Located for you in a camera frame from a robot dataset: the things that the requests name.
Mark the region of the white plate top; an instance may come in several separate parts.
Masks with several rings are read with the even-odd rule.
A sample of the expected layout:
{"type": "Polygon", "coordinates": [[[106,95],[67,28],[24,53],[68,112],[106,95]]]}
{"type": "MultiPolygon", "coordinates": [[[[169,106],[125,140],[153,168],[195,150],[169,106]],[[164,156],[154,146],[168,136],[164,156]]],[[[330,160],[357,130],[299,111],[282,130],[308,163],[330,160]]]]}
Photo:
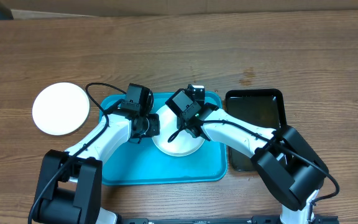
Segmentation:
{"type": "Polygon", "coordinates": [[[32,119],[41,131],[54,136],[70,134],[80,128],[90,112],[85,91],[68,82],[43,89],[32,106],[32,119]]]}

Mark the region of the white plate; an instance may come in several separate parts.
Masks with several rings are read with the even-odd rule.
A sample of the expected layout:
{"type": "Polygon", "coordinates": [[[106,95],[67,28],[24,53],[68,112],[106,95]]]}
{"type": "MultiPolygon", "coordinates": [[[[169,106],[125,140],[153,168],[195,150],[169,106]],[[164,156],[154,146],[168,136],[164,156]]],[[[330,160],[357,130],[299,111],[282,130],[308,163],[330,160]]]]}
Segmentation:
{"type": "Polygon", "coordinates": [[[203,138],[193,138],[186,131],[181,131],[172,142],[168,142],[169,137],[175,131],[178,131],[178,118],[166,105],[158,109],[157,114],[160,123],[160,134],[153,136],[152,140],[160,151],[169,156],[187,156],[197,151],[204,143],[203,138]]]}
{"type": "Polygon", "coordinates": [[[32,106],[32,119],[41,131],[54,136],[70,134],[80,128],[90,112],[85,91],[68,82],[43,89],[32,106]]]}

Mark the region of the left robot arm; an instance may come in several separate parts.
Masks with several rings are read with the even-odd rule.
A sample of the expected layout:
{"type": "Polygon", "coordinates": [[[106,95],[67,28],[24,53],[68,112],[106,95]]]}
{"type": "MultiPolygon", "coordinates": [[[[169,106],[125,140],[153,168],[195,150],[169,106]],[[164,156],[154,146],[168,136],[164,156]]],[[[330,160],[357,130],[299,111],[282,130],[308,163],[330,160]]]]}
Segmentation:
{"type": "Polygon", "coordinates": [[[119,223],[119,215],[101,206],[103,165],[128,140],[159,132],[156,113],[111,113],[79,143],[65,151],[48,151],[28,223],[119,223]]]}

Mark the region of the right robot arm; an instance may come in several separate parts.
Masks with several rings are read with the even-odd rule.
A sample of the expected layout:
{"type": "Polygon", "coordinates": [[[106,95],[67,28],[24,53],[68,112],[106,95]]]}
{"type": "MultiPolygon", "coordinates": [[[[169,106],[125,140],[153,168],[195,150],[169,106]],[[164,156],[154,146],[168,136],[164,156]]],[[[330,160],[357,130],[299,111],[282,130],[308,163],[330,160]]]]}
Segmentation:
{"type": "Polygon", "coordinates": [[[282,204],[281,223],[313,223],[313,207],[329,171],[293,127],[263,128],[205,102],[203,86],[177,90],[166,105],[178,118],[178,131],[223,143],[247,156],[268,191],[282,204]]]}

